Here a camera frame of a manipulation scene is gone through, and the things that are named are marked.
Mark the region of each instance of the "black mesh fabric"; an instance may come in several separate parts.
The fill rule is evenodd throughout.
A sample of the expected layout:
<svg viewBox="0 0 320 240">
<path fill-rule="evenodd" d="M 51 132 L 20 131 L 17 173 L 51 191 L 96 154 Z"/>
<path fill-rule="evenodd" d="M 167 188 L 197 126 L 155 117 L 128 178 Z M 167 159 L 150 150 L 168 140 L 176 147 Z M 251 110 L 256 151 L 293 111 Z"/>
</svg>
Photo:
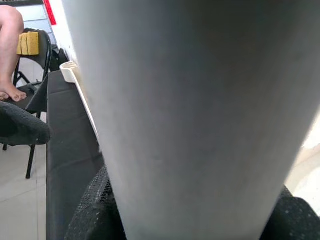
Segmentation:
<svg viewBox="0 0 320 240">
<path fill-rule="evenodd" d="M 87 187 L 64 240 L 125 240 L 106 167 Z"/>
<path fill-rule="evenodd" d="M 0 101 L 0 143 L 42 145 L 49 139 L 47 124 L 13 104 Z"/>
</svg>

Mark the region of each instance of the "tile floor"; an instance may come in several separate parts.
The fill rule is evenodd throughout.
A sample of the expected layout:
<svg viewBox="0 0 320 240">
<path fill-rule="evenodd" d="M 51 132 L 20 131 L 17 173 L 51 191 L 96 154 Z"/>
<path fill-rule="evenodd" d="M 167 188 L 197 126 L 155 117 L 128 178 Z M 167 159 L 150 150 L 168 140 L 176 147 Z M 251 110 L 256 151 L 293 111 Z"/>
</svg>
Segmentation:
<svg viewBox="0 0 320 240">
<path fill-rule="evenodd" d="M 31 81 L 41 81 L 43 70 L 21 59 L 20 70 Z M 31 179 L 26 179 L 29 146 L 0 144 L 0 240 L 46 239 L 46 146 L 35 148 Z"/>
</svg>

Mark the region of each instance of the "black fabric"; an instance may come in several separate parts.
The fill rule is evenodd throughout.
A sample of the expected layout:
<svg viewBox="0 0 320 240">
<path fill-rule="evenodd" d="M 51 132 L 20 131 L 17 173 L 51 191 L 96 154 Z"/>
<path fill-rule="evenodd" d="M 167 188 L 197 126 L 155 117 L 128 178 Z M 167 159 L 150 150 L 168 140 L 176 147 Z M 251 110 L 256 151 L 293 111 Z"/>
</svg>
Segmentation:
<svg viewBox="0 0 320 240">
<path fill-rule="evenodd" d="M 63 240 L 88 184 L 104 164 L 76 86 L 60 71 L 48 75 L 46 239 Z"/>
<path fill-rule="evenodd" d="M 0 101 L 0 143 L 42 145 L 49 139 L 47 124 L 13 104 Z"/>
<path fill-rule="evenodd" d="M 285 187 L 260 240 L 320 240 L 320 218 Z"/>
<path fill-rule="evenodd" d="M 69 59 L 66 56 L 65 51 L 62 48 L 59 49 L 57 45 L 52 45 L 50 71 L 58 71 L 60 69 L 60 65 L 68 61 Z"/>
<path fill-rule="evenodd" d="M 48 75 L 44 78 L 39 89 L 29 101 L 25 109 L 28 112 L 47 112 Z"/>
<path fill-rule="evenodd" d="M 125 240 L 106 167 L 102 167 L 86 189 L 65 240 Z"/>
</svg>

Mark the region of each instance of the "black folding chair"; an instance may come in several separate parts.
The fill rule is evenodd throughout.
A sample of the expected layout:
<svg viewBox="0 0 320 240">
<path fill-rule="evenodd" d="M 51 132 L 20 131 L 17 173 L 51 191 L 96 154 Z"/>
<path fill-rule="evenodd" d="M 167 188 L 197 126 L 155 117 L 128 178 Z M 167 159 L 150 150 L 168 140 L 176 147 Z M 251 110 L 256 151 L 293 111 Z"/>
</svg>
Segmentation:
<svg viewBox="0 0 320 240">
<path fill-rule="evenodd" d="M 25 92 L 27 97 L 19 102 L 14 102 L 12 99 L 6 100 L 6 102 L 14 104 L 21 109 L 26 110 L 31 114 L 36 114 L 37 118 L 41 117 L 41 112 L 47 112 L 47 88 L 48 88 L 48 72 L 51 60 L 52 46 L 49 35 L 39 29 L 26 28 L 27 32 L 39 33 L 39 55 L 22 55 L 21 58 L 26 58 L 35 61 L 43 69 L 43 77 L 41 82 L 30 82 L 29 79 L 19 71 L 20 60 L 15 68 L 13 76 L 13 84 L 16 86 L 17 83 L 22 79 L 26 82 L 26 85 L 19 87 L 18 89 Z M 7 150 L 7 145 L 3 145 L 3 150 Z M 30 155 L 28 161 L 28 167 L 26 171 L 26 179 L 31 176 L 32 163 L 34 161 L 36 145 L 30 145 Z"/>
</svg>

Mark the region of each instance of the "white cylindrical object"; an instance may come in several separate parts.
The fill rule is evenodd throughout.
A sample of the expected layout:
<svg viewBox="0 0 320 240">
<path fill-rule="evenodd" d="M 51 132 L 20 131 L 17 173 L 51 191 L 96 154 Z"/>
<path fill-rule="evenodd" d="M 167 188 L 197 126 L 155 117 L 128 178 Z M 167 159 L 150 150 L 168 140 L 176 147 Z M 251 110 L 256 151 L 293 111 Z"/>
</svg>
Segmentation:
<svg viewBox="0 0 320 240">
<path fill-rule="evenodd" d="M 63 5 L 127 239 L 259 239 L 319 104 L 319 5 Z"/>
</svg>

